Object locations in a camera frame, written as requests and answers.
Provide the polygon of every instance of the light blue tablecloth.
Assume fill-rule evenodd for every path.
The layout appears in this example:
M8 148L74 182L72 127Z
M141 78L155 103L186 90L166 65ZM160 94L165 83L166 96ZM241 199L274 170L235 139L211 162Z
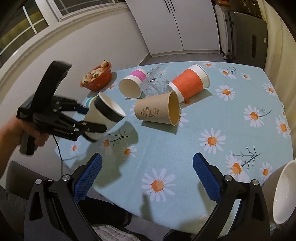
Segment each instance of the light blue tablecloth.
M125 98L118 82L132 72L113 73L116 80L105 93L127 117L109 134L91 144L82 136L77 142L61 139L65 163L75 169L98 152L103 167L93 188L129 212L152 222L197 233L212 212L211 201L193 167L201 152L225 175L249 182L265 179L293 159L290 129L276 92L260 68L230 63L168 63L170 77L193 63L204 67L210 87L181 103L177 126L138 120L137 100ZM157 65L144 66L151 71ZM83 115L75 114L81 120ZM235 203L225 234L235 217Z

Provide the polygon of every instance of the silver bolt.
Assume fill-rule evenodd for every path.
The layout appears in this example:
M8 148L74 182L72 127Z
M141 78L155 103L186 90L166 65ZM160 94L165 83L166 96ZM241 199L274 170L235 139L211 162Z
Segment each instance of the silver bolt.
M253 180L252 183L255 185L255 186L258 186L259 185L259 182L257 180Z
M224 178L228 182L231 182L232 181L232 176L230 176L230 175L226 175Z
M38 178L38 179L35 181L35 183L36 183L37 185L39 185L40 183L42 183L42 180L41 180L40 178Z
M68 181L70 179L70 175L66 174L63 176L63 181Z

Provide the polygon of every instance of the blue gripper pad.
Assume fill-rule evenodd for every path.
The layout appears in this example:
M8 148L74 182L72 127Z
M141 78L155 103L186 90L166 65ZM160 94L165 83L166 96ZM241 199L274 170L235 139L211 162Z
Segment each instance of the blue gripper pad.
M208 162L200 155L201 154L199 153L196 153L194 155L193 168L198 175L209 198L213 201L216 201L216 203L219 203L222 198L220 184L211 172Z
M102 156L100 154L97 154L92 163L87 167L87 169L84 171L84 173L81 175L74 186L73 199L76 204L79 201L85 199L101 168Z

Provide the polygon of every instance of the white cabinet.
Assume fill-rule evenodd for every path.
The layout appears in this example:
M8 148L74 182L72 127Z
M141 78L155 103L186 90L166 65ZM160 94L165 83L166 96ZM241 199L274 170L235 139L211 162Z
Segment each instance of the white cabinet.
M184 50L220 50L211 0L168 0L173 9Z
M174 15L167 0L126 0L150 54L182 51Z
M150 54L219 51L211 0L126 0Z

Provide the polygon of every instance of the suitcase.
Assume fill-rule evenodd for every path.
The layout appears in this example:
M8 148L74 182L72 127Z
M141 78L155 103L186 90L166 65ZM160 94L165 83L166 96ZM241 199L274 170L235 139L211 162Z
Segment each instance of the suitcase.
M230 1L229 0L215 0L215 4L230 7Z
M229 54L229 49L228 49L229 43L228 43L225 12L230 11L230 7L215 5L214 10L215 10L216 16L217 16L221 49L222 49L222 52L224 53L223 59L226 60L228 58L228 54Z
M229 0L231 11L241 12L262 19L257 0Z
M259 18L226 11L229 62L264 69L267 56L267 23Z

